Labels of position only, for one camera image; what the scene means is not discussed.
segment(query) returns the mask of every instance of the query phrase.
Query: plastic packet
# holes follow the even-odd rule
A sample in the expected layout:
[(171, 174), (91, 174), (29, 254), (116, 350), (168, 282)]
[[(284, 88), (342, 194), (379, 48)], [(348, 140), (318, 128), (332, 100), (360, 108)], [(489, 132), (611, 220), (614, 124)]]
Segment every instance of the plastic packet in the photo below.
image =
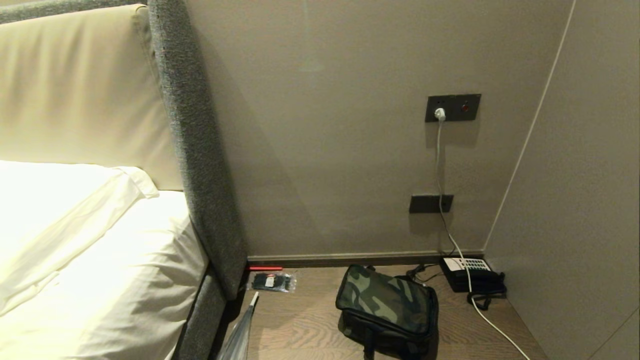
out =
[(296, 275), (281, 271), (255, 272), (249, 276), (249, 284), (253, 290), (278, 291), (292, 293), (296, 291)]

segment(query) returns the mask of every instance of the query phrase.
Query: black telephone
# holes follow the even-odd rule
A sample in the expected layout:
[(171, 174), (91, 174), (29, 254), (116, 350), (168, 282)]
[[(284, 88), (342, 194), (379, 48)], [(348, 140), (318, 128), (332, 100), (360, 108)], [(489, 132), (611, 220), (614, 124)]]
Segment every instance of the black telephone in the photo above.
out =
[(491, 271), (491, 268), (484, 260), (465, 258), (462, 261), (460, 258), (440, 258), (440, 268), (442, 268), (442, 272), (454, 292), (469, 292), (465, 266), (469, 268), (473, 290), (467, 295), (468, 302), (471, 303), (473, 299), (484, 299), (484, 305), (478, 305), (478, 308), (487, 310), (492, 297), (497, 297), (497, 295), (500, 295), (500, 297), (506, 296), (507, 288), (504, 285), (504, 272), (498, 274)]

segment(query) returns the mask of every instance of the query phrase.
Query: wall outlet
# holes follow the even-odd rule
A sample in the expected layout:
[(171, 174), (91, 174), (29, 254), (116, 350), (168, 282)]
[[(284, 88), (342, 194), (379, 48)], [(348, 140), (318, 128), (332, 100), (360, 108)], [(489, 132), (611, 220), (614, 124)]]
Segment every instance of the wall outlet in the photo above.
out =
[[(439, 213), (439, 195), (411, 195), (409, 214)], [(442, 212), (448, 213), (453, 204), (453, 195), (442, 195)]]
[(481, 94), (429, 96), (424, 121), (438, 122), (438, 118), (433, 115), (437, 108), (444, 109), (447, 115), (445, 121), (475, 120), (481, 96)]

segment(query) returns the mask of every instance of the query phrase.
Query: upholstered headboard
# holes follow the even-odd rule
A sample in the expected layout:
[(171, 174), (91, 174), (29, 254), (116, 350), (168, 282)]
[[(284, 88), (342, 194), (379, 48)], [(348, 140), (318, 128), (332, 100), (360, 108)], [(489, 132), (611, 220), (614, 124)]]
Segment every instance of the upholstered headboard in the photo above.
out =
[(0, 10), (0, 159), (132, 165), (160, 189), (184, 189), (233, 299), (244, 235), (186, 7), (136, 3), (49, 0)]

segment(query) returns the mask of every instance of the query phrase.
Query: white pillow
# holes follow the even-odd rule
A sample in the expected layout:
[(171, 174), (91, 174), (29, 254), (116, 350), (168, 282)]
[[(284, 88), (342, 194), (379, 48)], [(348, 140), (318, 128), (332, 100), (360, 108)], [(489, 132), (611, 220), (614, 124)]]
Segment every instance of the white pillow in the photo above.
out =
[(137, 168), (0, 161), (0, 315), (35, 296), (138, 199), (157, 195)]

